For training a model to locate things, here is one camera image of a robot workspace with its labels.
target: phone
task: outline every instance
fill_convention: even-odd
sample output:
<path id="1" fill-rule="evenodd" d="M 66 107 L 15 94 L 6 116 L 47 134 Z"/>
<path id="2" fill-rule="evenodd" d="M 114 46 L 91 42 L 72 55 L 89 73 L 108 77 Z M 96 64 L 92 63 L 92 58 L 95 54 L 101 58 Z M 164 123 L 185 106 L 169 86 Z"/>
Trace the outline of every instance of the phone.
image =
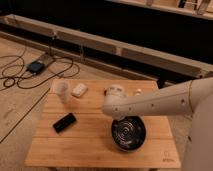
<path id="1" fill-rule="evenodd" d="M 73 115 L 73 113 L 69 113 L 68 115 L 66 115 L 65 117 L 54 123 L 53 128 L 57 133 L 59 133 L 76 121 L 77 120 Z"/>

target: wooden table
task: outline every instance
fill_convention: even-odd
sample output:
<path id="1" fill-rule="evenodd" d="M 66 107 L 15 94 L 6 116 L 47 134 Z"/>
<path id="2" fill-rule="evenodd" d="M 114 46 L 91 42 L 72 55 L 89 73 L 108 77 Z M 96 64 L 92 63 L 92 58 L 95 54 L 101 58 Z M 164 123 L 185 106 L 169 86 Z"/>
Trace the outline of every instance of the wooden table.
<path id="1" fill-rule="evenodd" d="M 144 145 L 134 152 L 118 149 L 111 137 L 112 118 L 102 114 L 104 89 L 111 84 L 125 87 L 127 95 L 138 88 L 157 89 L 153 81 L 69 80 L 71 87 L 89 87 L 80 99 L 62 104 L 51 90 L 26 158 L 27 166 L 72 168 L 179 168 L 180 162 L 167 117 L 142 117 L 147 129 Z M 52 125 L 69 112 L 77 123 L 57 134 Z"/>

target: white object on floor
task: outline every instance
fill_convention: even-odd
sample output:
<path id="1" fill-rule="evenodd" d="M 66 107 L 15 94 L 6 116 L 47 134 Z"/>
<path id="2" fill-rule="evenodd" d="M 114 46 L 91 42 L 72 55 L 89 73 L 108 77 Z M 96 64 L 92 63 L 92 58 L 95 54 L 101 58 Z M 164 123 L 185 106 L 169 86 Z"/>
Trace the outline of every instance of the white object on floor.
<path id="1" fill-rule="evenodd" d="M 73 90 L 72 95 L 75 97 L 81 97 L 86 91 L 88 90 L 88 87 L 85 84 L 78 84 Z"/>

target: white cup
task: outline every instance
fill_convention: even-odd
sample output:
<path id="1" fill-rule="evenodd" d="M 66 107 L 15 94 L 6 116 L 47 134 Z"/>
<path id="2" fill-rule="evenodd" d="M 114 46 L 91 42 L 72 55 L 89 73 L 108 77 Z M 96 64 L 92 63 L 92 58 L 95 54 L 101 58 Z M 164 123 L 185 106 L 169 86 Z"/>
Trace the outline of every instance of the white cup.
<path id="1" fill-rule="evenodd" d="M 62 103 L 70 100 L 70 84 L 67 81 L 54 83 L 53 92 L 58 95 Z"/>

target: gray floor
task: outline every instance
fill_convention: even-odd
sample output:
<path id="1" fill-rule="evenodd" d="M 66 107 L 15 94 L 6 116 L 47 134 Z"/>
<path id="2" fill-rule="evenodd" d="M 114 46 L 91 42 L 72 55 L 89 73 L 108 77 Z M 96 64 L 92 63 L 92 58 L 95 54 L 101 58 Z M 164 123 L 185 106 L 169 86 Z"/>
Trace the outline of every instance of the gray floor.
<path id="1" fill-rule="evenodd" d="M 23 45 L 10 42 L 8 40 L 0 38 L 0 56 L 11 55 L 11 54 L 21 54 L 23 51 Z M 28 48 L 27 53 L 24 55 L 24 59 L 27 62 L 36 59 L 41 51 L 36 49 Z M 0 66 L 10 61 L 11 59 L 1 59 Z M 125 79 L 117 75 L 106 73 L 82 64 L 79 64 L 81 72 L 74 78 L 83 79 Z M 51 66 L 52 69 L 57 70 L 59 66 Z M 75 72 L 76 68 L 73 68 L 70 73 Z M 42 76 L 40 76 L 35 82 L 39 82 L 49 76 L 50 73 L 46 71 Z M 42 107 L 45 101 L 43 98 L 32 111 L 17 125 L 17 123 L 23 118 L 23 116 L 29 111 L 29 109 L 36 103 L 40 96 L 48 89 L 51 81 L 48 83 L 34 89 L 34 90 L 20 90 L 13 87 L 4 92 L 0 92 L 0 138 L 3 139 L 10 132 L 11 129 L 14 130 L 8 134 L 4 141 L 0 144 L 0 170 L 1 171 L 12 171 L 12 170 L 24 170 L 33 171 L 41 170 L 46 171 L 47 168 L 35 168 L 26 167 L 24 165 L 24 160 L 29 149 L 33 133 L 36 128 L 36 124 L 40 118 Z M 176 141 L 178 153 L 180 159 L 183 158 L 186 138 L 188 130 L 191 124 L 190 118 L 188 117 L 169 117 L 171 124 L 171 129 Z M 59 170 L 74 170 L 70 168 L 58 168 Z M 104 170 L 128 170 L 128 169 L 104 169 Z"/>

